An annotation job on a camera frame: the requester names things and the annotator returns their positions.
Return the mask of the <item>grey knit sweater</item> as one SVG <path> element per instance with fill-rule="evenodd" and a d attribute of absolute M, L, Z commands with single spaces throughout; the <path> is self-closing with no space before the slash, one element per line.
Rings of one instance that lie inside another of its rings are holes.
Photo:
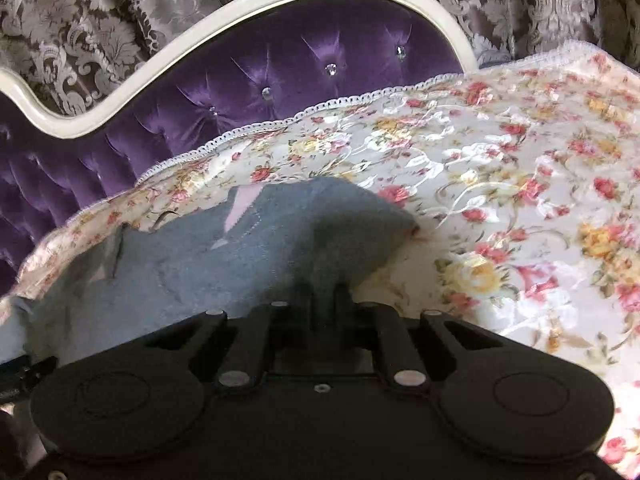
<path fill-rule="evenodd" d="M 251 184 L 149 232 L 118 228 L 39 299 L 6 300 L 1 357 L 67 364 L 205 311 L 240 318 L 308 285 L 326 312 L 416 230 L 401 206 L 342 179 Z"/>

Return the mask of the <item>floral bed sheet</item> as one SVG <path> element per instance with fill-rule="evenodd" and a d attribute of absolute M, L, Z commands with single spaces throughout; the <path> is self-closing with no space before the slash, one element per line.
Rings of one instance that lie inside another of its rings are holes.
<path fill-rule="evenodd" d="M 314 177 L 419 223 L 358 298 L 450 313 L 592 370 L 615 400 L 600 454 L 638 476 L 639 77 L 586 44 L 231 130 L 76 214 L 27 258 L 14 292 L 43 295 L 123 224 L 148 230 L 242 184 Z"/>

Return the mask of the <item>grey damask curtain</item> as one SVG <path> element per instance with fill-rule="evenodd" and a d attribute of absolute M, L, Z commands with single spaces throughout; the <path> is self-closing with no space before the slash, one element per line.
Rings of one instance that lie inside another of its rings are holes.
<path fill-rule="evenodd" d="M 102 101 L 151 56 L 233 0 L 1 0 L 1 63 L 62 115 Z M 569 39 L 639 64 L 639 0 L 437 0 L 480 64 Z"/>

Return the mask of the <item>purple tufted white-framed headboard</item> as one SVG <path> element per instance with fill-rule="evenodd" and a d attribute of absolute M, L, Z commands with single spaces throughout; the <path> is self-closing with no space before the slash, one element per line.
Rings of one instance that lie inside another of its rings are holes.
<path fill-rule="evenodd" d="M 47 109 L 1 74 L 1 287 L 77 211 L 222 134 L 329 100 L 477 66 L 436 0 L 235 0 L 90 112 Z"/>

